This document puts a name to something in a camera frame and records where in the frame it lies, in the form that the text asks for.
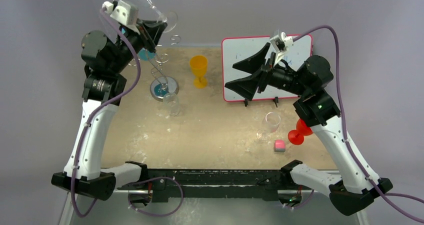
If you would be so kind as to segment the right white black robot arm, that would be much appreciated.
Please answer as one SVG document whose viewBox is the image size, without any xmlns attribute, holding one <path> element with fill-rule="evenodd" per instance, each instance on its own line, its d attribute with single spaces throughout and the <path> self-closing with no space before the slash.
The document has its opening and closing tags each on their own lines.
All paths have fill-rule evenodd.
<svg viewBox="0 0 424 225">
<path fill-rule="evenodd" d="M 256 54 L 236 62 L 233 68 L 247 77 L 225 83 L 225 87 L 247 100 L 267 86 L 298 96 L 295 112 L 319 138 L 330 154 L 339 176 L 332 176 L 294 160 L 281 169 L 280 181 L 288 189 L 306 186 L 326 195 L 343 215 L 353 215 L 393 188 L 388 178 L 380 177 L 369 165 L 343 128 L 342 113 L 326 85 L 333 80 L 331 66 L 322 56 L 309 56 L 299 69 L 284 62 L 279 65 L 270 43 Z"/>
</svg>

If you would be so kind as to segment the blue plastic wine glass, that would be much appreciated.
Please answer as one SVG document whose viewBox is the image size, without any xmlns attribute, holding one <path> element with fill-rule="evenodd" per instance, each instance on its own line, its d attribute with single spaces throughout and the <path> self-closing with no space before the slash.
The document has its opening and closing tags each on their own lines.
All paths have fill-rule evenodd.
<svg viewBox="0 0 424 225">
<path fill-rule="evenodd" d="M 129 30 L 127 28 L 121 27 L 120 28 L 121 33 L 131 42 L 132 38 L 130 36 Z M 138 58 L 142 61 L 148 61 L 151 60 L 153 58 L 155 58 L 155 56 L 157 55 L 155 52 L 150 52 L 148 50 L 146 50 L 145 48 L 142 48 L 139 52 L 138 52 Z"/>
</svg>

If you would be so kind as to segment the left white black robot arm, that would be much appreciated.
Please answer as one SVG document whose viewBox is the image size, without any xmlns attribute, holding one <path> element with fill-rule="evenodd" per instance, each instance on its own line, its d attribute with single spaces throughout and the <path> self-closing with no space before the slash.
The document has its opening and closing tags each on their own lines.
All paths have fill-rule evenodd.
<svg viewBox="0 0 424 225">
<path fill-rule="evenodd" d="M 136 29 L 120 25 L 123 33 L 115 41 L 100 30 L 86 33 L 81 40 L 85 62 L 82 114 L 71 156 L 52 185 L 78 195 L 105 201 L 126 184 L 146 188 L 149 176 L 143 163 L 127 161 L 112 168 L 101 168 L 101 158 L 109 126 L 124 95 L 127 80 L 122 71 L 142 49 L 154 52 L 167 23 L 138 20 Z"/>
</svg>

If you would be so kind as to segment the clear champagne flute glass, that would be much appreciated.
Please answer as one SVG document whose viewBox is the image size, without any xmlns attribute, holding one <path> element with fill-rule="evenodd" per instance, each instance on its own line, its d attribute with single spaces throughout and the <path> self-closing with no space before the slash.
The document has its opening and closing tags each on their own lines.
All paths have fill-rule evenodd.
<svg viewBox="0 0 424 225">
<path fill-rule="evenodd" d="M 136 4 L 139 6 L 139 15 L 142 19 L 167 24 L 164 33 L 170 33 L 177 26 L 179 16 L 175 11 L 158 6 L 154 0 L 136 0 Z"/>
</svg>

